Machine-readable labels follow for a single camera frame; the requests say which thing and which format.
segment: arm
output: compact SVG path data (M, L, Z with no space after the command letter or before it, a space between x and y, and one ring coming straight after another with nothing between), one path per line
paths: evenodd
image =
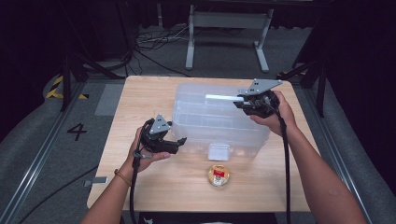
M279 91L279 111L287 124L287 135L291 152L296 160L309 208L318 223L366 223L364 216L347 186L319 156L304 134L297 127L294 114ZM262 119L252 115L256 123L268 126L281 134L276 115Z
M120 168L120 174L125 176L128 180L131 180L132 173L134 171L132 168L132 162L134 160L132 153L136 149L140 132L141 128L137 130L135 139L130 147L128 157ZM169 156L169 153L161 152L154 154L151 159L142 159L140 162L139 172L148 168L152 162L169 158ZM129 186L125 181L121 177L115 175L82 219L81 223L120 223L122 207L124 205L128 189Z

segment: hand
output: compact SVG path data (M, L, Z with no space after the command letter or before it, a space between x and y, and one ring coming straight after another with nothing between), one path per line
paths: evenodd
M279 100L280 116L283 118L283 120L285 120L288 129L297 128L293 111L291 110L289 103L286 101L285 96L280 91L274 91L274 94ZM256 115L251 115L250 119L252 119L254 122L258 124L268 126L273 133L281 135L280 123L276 114L273 114L272 116L266 119L262 119L261 117Z
M134 136L134 141L132 142L131 147L129 148L128 158L126 159L126 161L124 163L124 165L126 165L126 166L132 167L132 163L134 161L134 156L133 156L134 150L137 148L137 142L139 141L139 136L140 136L141 132L142 132L142 127L138 128L136 130L136 134ZM160 161L160 160L164 160L164 159L167 159L170 157L169 152L151 153L151 152L146 151L145 149L142 150L142 154L152 155L152 158L141 159L138 172L146 170L151 165L151 163L154 161Z

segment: metal bracket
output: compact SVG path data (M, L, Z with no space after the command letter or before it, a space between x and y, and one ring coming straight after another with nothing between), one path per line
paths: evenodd
M93 180L84 180L82 186L84 188L90 188L94 184L106 184L107 183L107 176L96 176Z
M166 122L161 114L157 116L154 123L151 126L150 134L162 133L171 129L171 126Z
M257 95L265 91L271 90L275 86L282 84L282 80L257 79L254 78L250 87L246 91L246 95Z

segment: wire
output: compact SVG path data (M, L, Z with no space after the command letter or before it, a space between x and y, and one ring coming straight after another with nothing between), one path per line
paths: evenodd
M131 69L131 71L134 73L134 75L137 76L137 73L134 71L134 69L132 69L132 67L131 67L130 64L128 64L128 67L129 67L129 69ZM125 64L125 73L128 73L126 64Z
M285 120L281 117L279 109L274 108L267 103L263 103L257 101L259 105L265 105L270 108L277 116L279 123L280 123L280 131L282 133L282 140L283 140L283 148L285 149L285 172L286 172L286 220L287 223L291 223L291 216L290 216L290 154L289 154L289 143L288 143L288 135L286 133L287 125Z
M134 168L134 172L132 174L132 185L131 185L131 190L129 192L129 214L131 216L131 220L133 224L136 224L136 217L134 216L134 186L136 185L136 179L137 179L137 172L140 166L140 157L138 157L140 155L140 153L142 152L142 149L140 148L140 142L142 140L142 133L143 133L143 129L146 128L146 126L149 124L150 120L147 120L145 122L145 124L143 124L143 128L140 131L139 134L139 139L137 141L137 146L136 149L134 150L134 161L132 162L132 167Z
M61 186L59 189L53 191L49 196L47 196L46 198L44 198L40 203L38 203L34 208L32 208L22 219L20 222L18 222L19 224L22 224L22 222L24 220L26 220L26 218L28 218L30 215L32 215L32 213L44 202L46 202L49 198L51 198L53 195L55 195L56 193L58 193L59 191L61 191L62 189L68 187L69 185L73 184L74 182L76 182L77 180L79 180L80 178L82 178L84 175L87 175L88 173L92 172L93 170L95 170L96 168L98 168L98 165L92 167L90 170L88 170L87 172L85 172L82 175L79 175L77 177L75 177L74 179L70 180L69 182L67 182L65 185Z
M116 70L116 69L122 68L125 64L127 64L127 63L130 62L131 60L132 60L132 56L131 56L131 53L128 51L128 52L126 52L125 56L123 56L123 57L120 59L120 63L119 63L119 64L112 65L112 66L109 66L109 67L104 67L104 68L105 68L106 70L108 70L108 71ZM88 72L95 72L95 71L97 71L96 69L91 68L90 66L89 66L89 67L85 67L85 66L84 66L84 68L85 68L85 70L87 70Z
M162 64L160 64L160 63L158 63L158 62L156 62L156 61L154 61L154 60L152 60L152 59L151 59L149 56L147 56L147 55L143 54L143 53L142 53L142 52L140 52L139 50L137 50L136 52L138 52L139 54L141 54L143 57L145 57L145 58L149 59L150 61L152 61L152 62L154 62L154 63L158 64L160 67L162 67L162 68L164 68L164 69L167 69L167 70L169 70L169 71L172 71L172 72L176 72L176 73L178 73L178 74L181 74L181 75L184 75L184 76L186 76L186 77L191 77L191 76L190 76L190 75L188 75L188 74L185 74L185 73L183 73L183 72L180 72L180 71L177 71L177 70L175 70L175 69L172 69L172 68L166 67L166 66L164 66L164 65L162 65Z
M134 58L137 59L137 65L138 65L139 68L140 68L140 73L139 73L139 75L142 75L143 68L142 68L142 66L141 66L141 64L140 64L140 60L139 60L134 54L132 54L132 56L134 56Z
M78 43L81 45L81 47L84 50L86 56L88 57L88 59L90 61L94 62L93 57L91 56L91 54L88 52L87 48L85 47L81 36L78 34L78 31L77 31L76 27L74 26L74 24L73 24L72 20L70 19L66 9L64 8L64 4L62 3L62 0L58 0L58 4L60 5L60 7L62 9L63 14L66 16L67 22L71 26L71 28L73 30L73 33L75 34L75 36L76 36L76 38L78 40ZM120 6L116 5L116 7L117 7L117 12L118 12L118 15L119 15L120 23L121 23L121 28L122 28L122 33L123 33L123 37L124 37L124 40L125 40L125 44L127 45L127 49L130 50L131 47L128 44L129 42L128 42L128 39L127 39L126 34L125 34L124 23L122 21L122 18L120 17ZM116 65L113 65L113 66L105 67L105 69L108 70L108 71L112 71L112 70L115 70L115 69L122 68L126 63L128 63L132 59L132 57L127 57L127 55L125 55L123 57L123 60L121 60L120 64L116 64ZM89 68L89 67L84 67L84 69L89 71L89 72L96 71L94 68Z
M180 39L188 40L183 36L187 33L189 26L184 27L181 30L175 31L167 31L166 35L163 35L164 31L160 32L158 35L153 36L153 33L142 33L136 38L137 48L140 50L152 50L152 49L160 49L168 43L177 42Z
M126 64L125 64L124 68L125 68L125 78L127 78L129 75L128 75L128 69L126 68Z

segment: clear plastic container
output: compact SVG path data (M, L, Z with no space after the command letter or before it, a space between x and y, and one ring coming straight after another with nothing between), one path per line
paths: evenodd
M268 140L270 130L252 121L233 100L208 99L207 95L232 96L247 87L183 83L177 87L172 133L187 137L180 153L209 154L210 160L230 156L255 157Z

